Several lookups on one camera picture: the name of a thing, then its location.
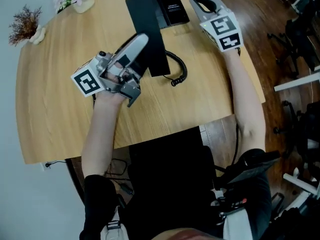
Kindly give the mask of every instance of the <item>black device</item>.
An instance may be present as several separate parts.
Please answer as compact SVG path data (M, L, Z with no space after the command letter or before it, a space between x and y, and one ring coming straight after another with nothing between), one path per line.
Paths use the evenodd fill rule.
M152 0L160 29L189 22L181 0Z
M152 0L125 0L135 31L144 33L149 41L142 51L143 60L140 66L146 70L149 67L152 77L169 75L164 41L162 39Z

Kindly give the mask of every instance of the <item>black shirt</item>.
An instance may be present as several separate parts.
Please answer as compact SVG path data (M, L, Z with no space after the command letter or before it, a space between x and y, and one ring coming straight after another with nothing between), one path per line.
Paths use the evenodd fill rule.
M210 203L212 181L208 161L202 152L195 154L149 155L131 167L129 176L135 195L120 221L129 239L151 240L158 234L177 228L194 228L222 238L223 226L215 226ZM246 154L264 153L252 149ZM269 225L271 194L265 173L241 181L235 189L245 193L252 236L258 240ZM112 220L118 198L114 184L100 175L84 180L85 223L80 240L99 240L103 227Z

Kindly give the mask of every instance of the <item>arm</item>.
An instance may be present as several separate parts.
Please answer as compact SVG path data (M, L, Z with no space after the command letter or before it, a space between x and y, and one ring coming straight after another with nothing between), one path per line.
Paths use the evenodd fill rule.
M104 175L111 163L117 115L122 101L120 94L102 91L97 95L91 125L82 150L84 177Z
M223 53L230 76L235 119L241 132L241 154L251 149L266 150L266 122L256 89L237 50Z

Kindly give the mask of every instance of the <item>person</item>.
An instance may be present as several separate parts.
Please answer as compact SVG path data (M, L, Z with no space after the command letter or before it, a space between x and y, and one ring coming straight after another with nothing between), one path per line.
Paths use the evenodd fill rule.
M241 133L240 153L246 156L262 154L265 152L266 124L256 89L237 50L223 52L223 57ZM85 223L81 240L100 239L102 229L113 219L118 206L114 184L104 175L112 160L117 114L124 99L120 94L100 92L95 101L82 151ZM215 216L210 209L211 173L215 169L208 162L208 153L212 158L208 147L199 146L197 138L183 132L170 138L160 145L156 145L159 139L147 141L141 153L131 159L128 173L134 196L124 209L119 210L120 222L125 226L128 238L222 238L223 226L215 226ZM271 194L266 174L243 180L237 188L239 193L246 193L245 209L252 239L258 240L271 217Z

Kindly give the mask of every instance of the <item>black cable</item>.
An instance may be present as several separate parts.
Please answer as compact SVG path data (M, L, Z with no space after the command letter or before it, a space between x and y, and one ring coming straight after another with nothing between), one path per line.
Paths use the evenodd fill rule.
M74 168L74 165L73 165L71 159L72 159L72 158L67 158L67 159L65 160L65 165L66 165L66 167L67 167L67 169L68 169L68 171L69 171L69 174L70 174L70 176L71 176L72 182L73 182L73 184L74 184L74 186L75 186L75 190L77 191L77 193L78 193L81 201L82 201L83 203L85 203L85 191L84 191L84 189L83 189L82 186L81 186L80 180L79 180L79 178L78 178L78 175L77 175L77 173L76 173L76 171L75 171L75 168Z
M64 164L66 164L67 162L64 162L64 161L47 162L44 166L45 167L49 167L49 166L52 166L52 165L54 165L56 163L64 163Z
M188 76L188 69L186 64L184 63L184 61L182 59L180 59L177 55L175 55L174 53L172 53L171 51L165 50L165 54L167 56L169 56L170 58L172 58L173 60L175 60L176 62L178 62L178 64L180 65L181 69L182 69L182 75L180 75L178 78L176 79L172 79L169 78L167 76L164 75L165 78L171 80L171 85L173 87L175 87L176 85L182 83Z
M235 151L234 151L234 156L233 156L233 160L232 160L232 165L235 163L236 161L236 156L237 156L237 153L238 153L238 145L239 145L239 125L236 124L235 126Z
M112 177L106 177L106 179L108 179L108 180L113 180L113 181L115 181L115 180L117 180L117 181L128 181L128 182L131 181L131 179L129 179L129 178L112 178Z
M123 162L123 163L125 164L125 167L124 167L122 173L112 173L112 172L111 172L111 170L112 170L112 164L110 164L110 170L109 170L110 172L107 172L106 174L116 175L116 176L122 176L122 175L124 175L124 173L126 172L126 170L127 170L127 168L128 168L128 163L127 163L125 160L118 159L118 158L112 158L111 163L112 163L112 161L114 161L114 160Z

